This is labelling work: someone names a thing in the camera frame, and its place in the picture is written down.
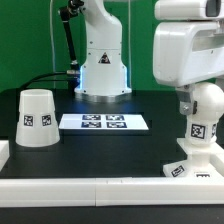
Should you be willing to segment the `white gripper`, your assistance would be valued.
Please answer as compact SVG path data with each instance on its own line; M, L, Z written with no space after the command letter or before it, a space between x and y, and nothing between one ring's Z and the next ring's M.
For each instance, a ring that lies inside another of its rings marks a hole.
M224 75L224 33L219 24L160 23L154 36L153 74L159 84L177 87L182 115L195 114L193 83Z

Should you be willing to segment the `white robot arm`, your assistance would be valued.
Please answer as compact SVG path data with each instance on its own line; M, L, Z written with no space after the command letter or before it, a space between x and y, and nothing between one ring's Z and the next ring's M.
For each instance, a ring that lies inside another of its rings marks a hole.
M87 54L77 95L92 101L129 94L121 60L122 25L104 0L84 0ZM153 75L177 89L180 112L194 112L193 85L224 76L224 0L158 0L160 21L153 41Z

